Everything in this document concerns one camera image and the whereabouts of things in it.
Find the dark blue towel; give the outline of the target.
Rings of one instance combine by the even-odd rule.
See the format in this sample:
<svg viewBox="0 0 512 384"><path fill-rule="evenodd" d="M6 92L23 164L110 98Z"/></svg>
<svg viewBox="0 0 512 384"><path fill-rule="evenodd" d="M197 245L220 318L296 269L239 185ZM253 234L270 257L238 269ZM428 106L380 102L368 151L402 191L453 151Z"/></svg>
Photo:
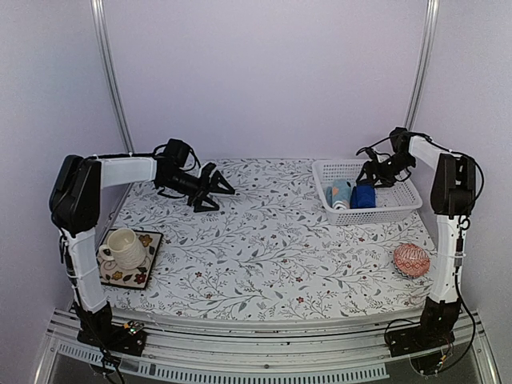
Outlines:
<svg viewBox="0 0 512 384"><path fill-rule="evenodd" d="M351 192L351 209L371 209L377 206L375 188L372 185L356 185Z"/></svg>

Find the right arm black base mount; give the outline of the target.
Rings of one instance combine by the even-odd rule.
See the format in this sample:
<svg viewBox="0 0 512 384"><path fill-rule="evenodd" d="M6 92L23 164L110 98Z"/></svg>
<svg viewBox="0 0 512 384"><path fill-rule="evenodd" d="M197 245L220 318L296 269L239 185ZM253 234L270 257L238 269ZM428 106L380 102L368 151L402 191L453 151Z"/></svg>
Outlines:
<svg viewBox="0 0 512 384"><path fill-rule="evenodd" d="M392 357L448 346L455 340L453 328L461 310L461 300L437 303L426 298L419 324L386 330L384 341Z"/></svg>

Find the light blue orange dotted towel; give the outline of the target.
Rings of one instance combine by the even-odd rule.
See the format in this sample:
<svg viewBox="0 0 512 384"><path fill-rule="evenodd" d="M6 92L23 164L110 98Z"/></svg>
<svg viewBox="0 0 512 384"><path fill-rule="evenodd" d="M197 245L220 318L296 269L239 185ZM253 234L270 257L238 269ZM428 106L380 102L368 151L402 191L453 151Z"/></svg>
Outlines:
<svg viewBox="0 0 512 384"><path fill-rule="evenodd" d="M334 210L348 210L350 208L353 188L353 184L344 178L334 180L332 184L326 188L326 202L328 207Z"/></svg>

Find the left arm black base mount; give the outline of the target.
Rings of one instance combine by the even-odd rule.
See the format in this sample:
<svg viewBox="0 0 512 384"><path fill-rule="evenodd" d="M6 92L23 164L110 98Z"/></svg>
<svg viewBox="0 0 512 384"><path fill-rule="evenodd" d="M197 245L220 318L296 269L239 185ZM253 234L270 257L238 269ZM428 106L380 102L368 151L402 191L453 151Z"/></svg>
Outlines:
<svg viewBox="0 0 512 384"><path fill-rule="evenodd" d="M141 357L146 345L147 332L144 324L129 321L123 325L112 323L110 310L95 314L85 312L79 315L81 329L77 340L108 352L119 352Z"/></svg>

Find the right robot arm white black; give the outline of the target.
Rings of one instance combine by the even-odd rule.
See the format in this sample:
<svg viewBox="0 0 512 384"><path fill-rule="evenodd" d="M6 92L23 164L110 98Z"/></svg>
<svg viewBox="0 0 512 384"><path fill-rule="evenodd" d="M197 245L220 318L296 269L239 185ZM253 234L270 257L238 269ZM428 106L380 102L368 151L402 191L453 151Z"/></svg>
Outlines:
<svg viewBox="0 0 512 384"><path fill-rule="evenodd" d="M386 138L392 155L379 154L377 144L364 146L356 154L366 153L357 182L375 188L392 187L401 172L409 172L417 161L434 171L430 189L430 207L438 228L438 265L433 285L426 297L420 326L414 331L414 342L422 349L431 348L451 330L460 309L466 309L461 296L462 264L466 256L466 232L470 216L483 190L484 175L474 158L447 149L427 134L397 127Z"/></svg>

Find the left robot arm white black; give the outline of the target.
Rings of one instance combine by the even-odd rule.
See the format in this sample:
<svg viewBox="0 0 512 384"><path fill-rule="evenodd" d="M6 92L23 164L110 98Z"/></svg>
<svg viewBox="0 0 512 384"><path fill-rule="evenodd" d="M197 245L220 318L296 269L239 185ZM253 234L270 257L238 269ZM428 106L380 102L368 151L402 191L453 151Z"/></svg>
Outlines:
<svg viewBox="0 0 512 384"><path fill-rule="evenodd" d="M181 140L171 139L150 153L78 155L65 157L50 194L52 223L60 232L61 260L74 290L74 301L87 313L108 307L100 283L95 228L101 209L101 192L112 186L152 182L158 195L172 190L172 198L186 198L194 212L217 211L211 194L233 195L235 189L208 162L194 160L199 173L186 168L194 150Z"/></svg>

